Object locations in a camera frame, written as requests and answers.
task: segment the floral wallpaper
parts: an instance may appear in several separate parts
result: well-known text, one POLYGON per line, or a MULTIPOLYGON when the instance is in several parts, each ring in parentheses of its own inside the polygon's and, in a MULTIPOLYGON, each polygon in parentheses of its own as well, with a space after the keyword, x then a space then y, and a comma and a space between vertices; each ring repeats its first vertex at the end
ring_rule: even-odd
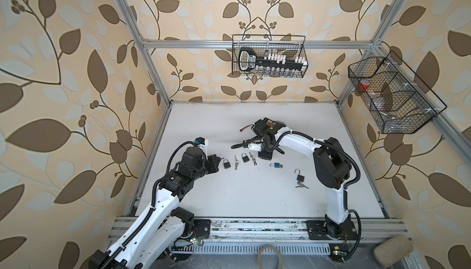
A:
POLYGON ((0 267, 78 268, 132 196, 160 93, 114 0, 0 3, 0 267))
POLYGON ((306 50, 303 78, 271 78, 232 71, 231 52, 210 49, 151 50, 171 100, 221 102, 334 101, 347 83, 358 50, 306 50))
POLYGON ((128 0, 154 40, 221 40, 223 34, 369 40, 392 0, 128 0))
MULTIPOLYGON (((471 0, 408 0, 383 45, 416 70, 448 105, 442 115, 471 139, 470 35, 471 0)), ((432 123, 411 135, 380 134, 354 92, 343 110, 387 207, 406 223, 422 262, 431 269, 471 268, 471 166, 432 123)))

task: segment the white table surface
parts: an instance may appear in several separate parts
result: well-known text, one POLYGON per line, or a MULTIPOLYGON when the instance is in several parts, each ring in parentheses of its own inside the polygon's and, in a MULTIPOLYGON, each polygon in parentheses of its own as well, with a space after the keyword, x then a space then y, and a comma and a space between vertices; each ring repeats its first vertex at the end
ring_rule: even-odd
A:
MULTIPOLYGON (((337 108, 332 103, 240 103, 240 104, 175 104, 170 113, 160 146, 137 210, 140 214, 151 200, 152 185, 165 174, 174 150, 185 141, 197 137, 209 140, 208 154, 227 158, 230 169, 208 174, 195 181, 181 207, 196 217, 324 217, 327 209, 325 187, 315 175, 314 160, 290 148, 281 147, 285 154, 273 153, 271 161, 257 157, 257 166, 250 160, 244 163, 242 153, 247 148, 231 149, 232 144, 255 136, 250 128, 239 129, 258 119, 282 121, 295 131, 311 137, 337 138, 344 151, 352 156, 361 170, 359 182, 349 186, 349 208, 357 210, 362 218, 383 218, 380 206, 368 182, 355 148, 345 129, 337 108), (239 166, 234 170, 237 155, 239 166), (281 163, 283 168, 270 167, 281 163), (295 188, 294 169, 300 169, 307 188, 295 188)), ((172 162, 181 160, 186 147, 180 149, 172 162)), ((350 179, 355 170, 350 170, 350 179)))

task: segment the wire basket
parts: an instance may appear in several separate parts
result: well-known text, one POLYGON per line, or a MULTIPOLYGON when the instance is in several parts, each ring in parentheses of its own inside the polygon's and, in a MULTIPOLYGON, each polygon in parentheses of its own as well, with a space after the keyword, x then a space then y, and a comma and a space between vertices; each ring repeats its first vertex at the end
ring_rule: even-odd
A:
POLYGON ((303 78, 308 69, 305 36, 232 35, 232 72, 303 78))
POLYGON ((446 109, 442 99, 393 51, 385 58, 370 57, 351 64, 349 79, 383 134, 415 133, 446 109), (414 73, 413 82, 399 71, 398 63, 414 73), (441 103, 439 107, 427 101, 428 92, 441 103))

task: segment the vent grille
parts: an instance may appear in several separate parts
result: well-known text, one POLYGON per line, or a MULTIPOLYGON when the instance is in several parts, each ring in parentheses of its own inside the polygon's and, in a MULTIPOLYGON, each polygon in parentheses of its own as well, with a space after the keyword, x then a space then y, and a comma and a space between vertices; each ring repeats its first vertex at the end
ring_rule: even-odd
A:
MULTIPOLYGON (((266 245, 276 247, 283 255, 329 255, 328 243, 211 243, 206 242, 202 246, 196 244, 174 249, 177 254, 258 254, 266 245)), ((262 254, 275 254, 273 249, 266 249, 262 254)))

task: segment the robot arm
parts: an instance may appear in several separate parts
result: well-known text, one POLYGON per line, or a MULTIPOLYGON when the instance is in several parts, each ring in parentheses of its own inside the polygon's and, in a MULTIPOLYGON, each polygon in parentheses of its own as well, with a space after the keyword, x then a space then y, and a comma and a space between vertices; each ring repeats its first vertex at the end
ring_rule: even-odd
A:
POLYGON ((208 141, 204 138, 188 143, 193 146, 187 148, 182 160, 154 183, 150 204, 106 253, 98 250, 90 257, 89 268, 147 269, 177 238, 192 235, 194 215, 178 206, 196 179, 219 171, 221 158, 207 156, 208 141))
POLYGON ((347 206, 347 186, 360 179, 360 172, 356 163, 344 153, 338 140, 314 139, 291 130, 284 123, 267 118, 256 121, 251 129, 256 137, 232 148, 243 146, 257 151, 259 158, 271 160, 275 149, 286 146, 314 158, 317 178, 326 187, 327 235, 331 238, 342 237, 345 234, 345 227, 351 221, 347 206), (356 177, 347 181, 352 164, 355 167, 356 177))

